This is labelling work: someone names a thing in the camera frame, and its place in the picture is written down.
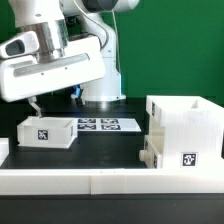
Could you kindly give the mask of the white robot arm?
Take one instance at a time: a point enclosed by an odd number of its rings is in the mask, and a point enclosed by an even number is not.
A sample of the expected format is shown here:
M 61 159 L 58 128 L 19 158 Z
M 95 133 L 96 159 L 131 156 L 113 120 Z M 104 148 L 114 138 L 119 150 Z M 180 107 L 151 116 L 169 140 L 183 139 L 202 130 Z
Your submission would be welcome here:
M 125 98 L 116 68 L 117 35 L 102 12 L 139 0 L 8 0 L 19 33 L 0 44 L 0 95 L 7 102 L 73 87 L 79 104 L 106 107 Z

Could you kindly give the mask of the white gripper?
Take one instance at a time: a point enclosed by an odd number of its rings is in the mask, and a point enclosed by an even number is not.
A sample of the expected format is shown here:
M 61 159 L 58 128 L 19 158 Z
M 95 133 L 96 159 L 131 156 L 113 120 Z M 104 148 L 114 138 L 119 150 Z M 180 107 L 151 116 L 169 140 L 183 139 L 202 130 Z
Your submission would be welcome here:
M 90 36 L 70 42 L 63 58 L 48 63 L 39 63 L 32 55 L 4 60 L 0 63 L 0 95 L 6 102 L 28 98 L 41 118 L 37 95 L 75 85 L 71 98 L 83 107 L 84 89 L 76 84 L 100 79 L 104 74 L 99 39 Z

